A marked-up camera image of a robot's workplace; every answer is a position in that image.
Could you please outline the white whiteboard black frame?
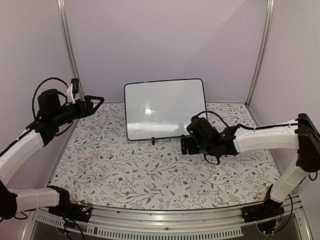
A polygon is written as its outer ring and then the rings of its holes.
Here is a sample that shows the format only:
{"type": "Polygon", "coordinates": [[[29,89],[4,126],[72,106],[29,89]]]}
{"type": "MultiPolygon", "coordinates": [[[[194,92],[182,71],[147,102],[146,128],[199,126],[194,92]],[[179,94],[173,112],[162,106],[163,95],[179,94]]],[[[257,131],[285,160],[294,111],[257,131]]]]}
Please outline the white whiteboard black frame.
{"type": "Polygon", "coordinates": [[[186,128],[193,116],[207,117],[200,78],[134,82],[123,89],[130,141],[187,136],[186,128]]]}

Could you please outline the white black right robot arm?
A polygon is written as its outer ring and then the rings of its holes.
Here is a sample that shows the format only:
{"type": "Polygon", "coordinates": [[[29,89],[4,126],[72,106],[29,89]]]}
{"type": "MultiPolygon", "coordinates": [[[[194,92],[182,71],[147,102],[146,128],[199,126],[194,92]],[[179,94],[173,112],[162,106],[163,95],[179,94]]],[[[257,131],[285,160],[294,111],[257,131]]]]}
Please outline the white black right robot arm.
{"type": "Polygon", "coordinates": [[[252,127],[237,124],[222,131],[195,115],[186,131],[189,135],[180,139],[183,155],[203,154],[219,160],[255,150],[271,151],[282,172],[258,208],[262,218],[274,214],[305,178],[320,170],[320,133],[305,113],[282,123],[252,127]]]}

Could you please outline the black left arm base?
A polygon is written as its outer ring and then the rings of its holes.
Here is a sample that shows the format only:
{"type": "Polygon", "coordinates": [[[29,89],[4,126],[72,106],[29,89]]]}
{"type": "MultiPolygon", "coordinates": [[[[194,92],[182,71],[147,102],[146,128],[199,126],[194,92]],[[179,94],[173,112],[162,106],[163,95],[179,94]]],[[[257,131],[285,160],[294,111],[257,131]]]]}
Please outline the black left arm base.
{"type": "Polygon", "coordinates": [[[89,222],[92,212],[90,203],[71,202],[70,193],[66,189],[53,185],[49,185],[48,188],[55,190],[59,196],[58,205],[48,208],[50,214],[84,223],[89,222]]]}

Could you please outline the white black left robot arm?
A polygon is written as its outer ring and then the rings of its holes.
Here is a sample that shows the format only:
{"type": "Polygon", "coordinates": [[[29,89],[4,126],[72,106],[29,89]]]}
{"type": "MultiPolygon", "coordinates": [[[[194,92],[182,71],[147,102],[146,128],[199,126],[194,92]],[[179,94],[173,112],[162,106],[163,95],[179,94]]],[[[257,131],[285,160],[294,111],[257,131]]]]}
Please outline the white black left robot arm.
{"type": "Polygon", "coordinates": [[[75,99],[70,90],[64,96],[65,103],[61,103],[62,95],[57,89],[42,92],[37,98],[39,109],[35,120],[0,154],[0,217],[3,220],[42,207],[64,218],[77,219],[82,214],[64,188],[53,185],[38,189],[8,188],[11,178],[25,162],[62,135],[60,127],[92,116],[105,101],[101,96],[92,95],[75,99]]]}

